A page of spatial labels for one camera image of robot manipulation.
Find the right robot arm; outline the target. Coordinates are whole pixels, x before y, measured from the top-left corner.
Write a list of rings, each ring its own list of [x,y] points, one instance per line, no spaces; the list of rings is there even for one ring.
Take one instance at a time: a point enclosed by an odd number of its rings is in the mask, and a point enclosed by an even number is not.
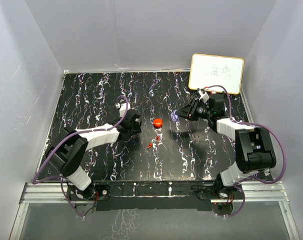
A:
[[[224,94],[208,94],[204,89],[198,89],[192,100],[175,115],[189,121],[207,120],[210,129],[235,142],[235,162],[217,175],[213,185],[195,185],[192,191],[224,199],[236,191],[235,184],[276,166],[270,132],[262,127],[241,124],[227,116]]]

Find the lilac earbud charging case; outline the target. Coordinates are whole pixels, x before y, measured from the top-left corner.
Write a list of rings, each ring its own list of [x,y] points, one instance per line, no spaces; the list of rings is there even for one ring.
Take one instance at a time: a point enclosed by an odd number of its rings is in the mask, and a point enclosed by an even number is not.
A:
[[[179,121],[179,116],[175,112],[172,112],[170,114],[170,117],[171,117],[172,121],[175,123]]]

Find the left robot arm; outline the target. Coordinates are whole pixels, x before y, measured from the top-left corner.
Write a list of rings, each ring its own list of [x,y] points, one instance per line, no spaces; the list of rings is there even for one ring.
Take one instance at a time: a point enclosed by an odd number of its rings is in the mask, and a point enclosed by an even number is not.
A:
[[[45,158],[48,159],[54,148],[63,142],[51,155],[48,163],[73,184],[82,199],[88,200],[94,196],[95,186],[81,167],[85,153],[95,147],[127,141],[142,132],[141,126],[139,113],[134,109],[128,109],[121,117],[98,127],[87,129],[65,127],[48,146]]]

